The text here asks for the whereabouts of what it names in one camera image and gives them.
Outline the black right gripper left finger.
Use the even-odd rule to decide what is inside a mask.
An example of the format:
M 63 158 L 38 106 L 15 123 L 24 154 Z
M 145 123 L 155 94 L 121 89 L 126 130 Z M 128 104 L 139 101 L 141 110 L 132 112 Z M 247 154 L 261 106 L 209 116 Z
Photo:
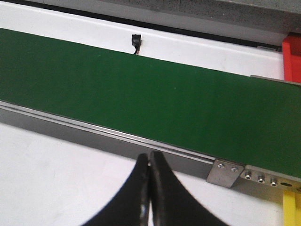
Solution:
M 146 226 L 149 220 L 148 155 L 143 153 L 123 186 L 85 226 Z

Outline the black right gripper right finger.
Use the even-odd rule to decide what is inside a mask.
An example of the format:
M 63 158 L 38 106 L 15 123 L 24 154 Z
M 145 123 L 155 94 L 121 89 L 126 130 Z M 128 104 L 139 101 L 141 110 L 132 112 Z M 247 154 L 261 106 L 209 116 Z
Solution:
M 183 186 L 163 153 L 150 154 L 150 198 L 155 226 L 225 226 Z

